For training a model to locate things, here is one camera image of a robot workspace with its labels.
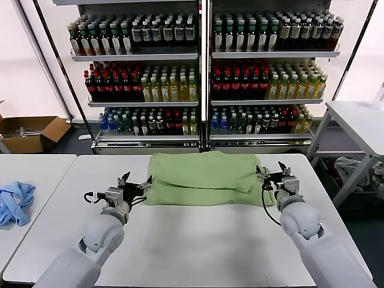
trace green towel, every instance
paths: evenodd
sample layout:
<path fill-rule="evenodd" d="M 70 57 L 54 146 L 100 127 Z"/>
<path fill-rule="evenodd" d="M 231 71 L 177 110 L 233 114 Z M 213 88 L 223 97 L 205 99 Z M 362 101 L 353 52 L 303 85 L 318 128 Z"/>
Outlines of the green towel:
<path fill-rule="evenodd" d="M 253 154 L 155 154 L 149 164 L 153 185 L 146 194 L 146 203 L 262 206 L 262 183 L 256 177 L 256 165 L 261 167 Z M 272 193 L 265 192 L 264 199 L 266 205 L 274 204 Z"/>

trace metal table leg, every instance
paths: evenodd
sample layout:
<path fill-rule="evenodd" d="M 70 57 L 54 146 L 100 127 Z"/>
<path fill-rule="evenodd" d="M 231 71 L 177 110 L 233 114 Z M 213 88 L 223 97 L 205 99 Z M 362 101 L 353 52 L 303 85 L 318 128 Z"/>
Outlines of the metal table leg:
<path fill-rule="evenodd" d="M 348 197 L 363 175 L 375 164 L 376 161 L 378 161 L 378 159 L 374 158 L 372 155 L 366 155 L 364 157 L 358 168 L 352 173 L 347 182 L 344 183 L 343 187 L 333 198 L 332 201 L 336 208 L 339 207 L 340 204 L 342 204 L 342 202 Z"/>
<path fill-rule="evenodd" d="M 309 160 L 312 158 L 313 154 L 315 153 L 317 145 L 319 144 L 320 139 L 323 136 L 323 133 L 325 132 L 325 129 L 327 128 L 330 120 L 331 120 L 331 114 L 329 113 L 329 110 L 327 109 L 327 111 L 324 114 L 322 121 L 320 122 L 319 127 L 317 128 L 317 131 L 314 135 L 314 139 L 312 139 L 311 145 L 308 148 L 307 158 Z"/>
<path fill-rule="evenodd" d="M 3 139 L 4 139 L 3 135 L 0 134 L 0 152 L 4 154 L 10 153 L 6 145 L 2 142 Z"/>

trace open cardboard box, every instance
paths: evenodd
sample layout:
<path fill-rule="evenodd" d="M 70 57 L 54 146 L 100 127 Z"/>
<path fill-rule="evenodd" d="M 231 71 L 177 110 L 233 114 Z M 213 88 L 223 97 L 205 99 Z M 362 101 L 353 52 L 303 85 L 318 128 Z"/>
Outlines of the open cardboard box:
<path fill-rule="evenodd" d="M 17 117 L 2 118 L 0 115 L 0 134 L 6 137 L 20 127 L 42 129 L 39 136 L 8 137 L 2 140 L 10 153 L 40 153 L 52 149 L 71 128 L 65 120 L 55 117 Z"/>

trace crumpled blue cloth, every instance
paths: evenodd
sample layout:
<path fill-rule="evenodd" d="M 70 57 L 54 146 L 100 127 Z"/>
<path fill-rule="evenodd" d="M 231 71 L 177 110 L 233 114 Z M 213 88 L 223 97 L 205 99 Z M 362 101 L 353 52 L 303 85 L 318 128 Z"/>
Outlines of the crumpled blue cloth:
<path fill-rule="evenodd" d="M 19 226 L 30 222 L 22 207 L 31 205 L 35 199 L 36 187 L 30 184 L 14 182 L 0 187 L 0 229 L 10 220 Z"/>

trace cable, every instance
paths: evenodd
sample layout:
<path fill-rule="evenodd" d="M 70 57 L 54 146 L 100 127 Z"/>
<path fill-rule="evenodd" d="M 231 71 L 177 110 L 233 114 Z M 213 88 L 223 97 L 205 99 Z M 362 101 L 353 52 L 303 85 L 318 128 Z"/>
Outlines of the cable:
<path fill-rule="evenodd" d="M 270 213 L 268 212 L 268 210 L 266 209 L 265 201 L 264 201 L 264 192 L 265 192 L 265 190 L 262 189 L 262 202 L 263 202 L 264 211 L 265 211 L 265 213 L 268 215 L 268 217 L 269 217 L 273 222 L 275 222 L 277 225 L 281 226 L 281 224 L 280 224 L 277 220 L 275 220 L 275 218 L 272 217 L 272 216 L 270 215 Z"/>
<path fill-rule="evenodd" d="M 138 198 L 138 201 L 132 203 L 132 206 L 136 205 L 136 204 L 139 204 L 139 203 L 142 203 L 143 201 L 146 200 L 146 197 L 143 197 L 143 198 Z"/>
<path fill-rule="evenodd" d="M 84 200 L 86 201 L 86 202 L 88 202 L 88 203 L 91 203 L 91 204 L 96 204 L 96 203 L 98 203 L 100 200 L 105 200 L 108 204 L 109 204 L 109 206 L 111 206 L 111 207 L 115 207 L 115 204 L 113 204 L 113 202 L 111 202 L 109 199 L 106 199 L 105 198 L 105 194 L 103 194 L 103 193 L 97 193 L 97 197 L 98 197 L 98 199 L 96 200 L 96 201 L 91 201 L 91 200 L 89 200 L 88 199 L 88 196 L 93 196 L 93 192 L 88 192 L 88 193 L 85 193 L 84 194 Z"/>

